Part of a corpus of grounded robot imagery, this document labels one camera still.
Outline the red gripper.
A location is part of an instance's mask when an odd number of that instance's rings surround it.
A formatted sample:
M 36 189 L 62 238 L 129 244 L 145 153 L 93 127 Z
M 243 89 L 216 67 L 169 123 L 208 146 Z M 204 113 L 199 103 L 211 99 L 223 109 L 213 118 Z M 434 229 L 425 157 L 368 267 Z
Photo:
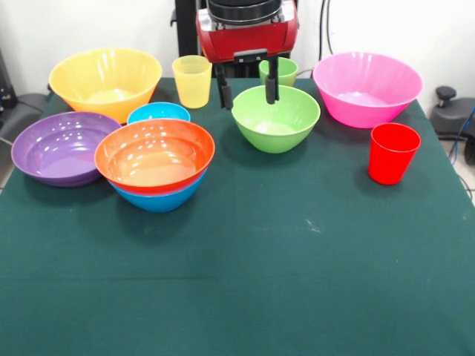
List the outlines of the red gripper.
M 212 63 L 268 59 L 266 101 L 278 94 L 278 57 L 290 52 L 298 32 L 293 1 L 207 1 L 196 14 L 196 29 L 204 56 Z M 223 65 L 216 65 L 220 105 L 232 109 L 232 91 Z

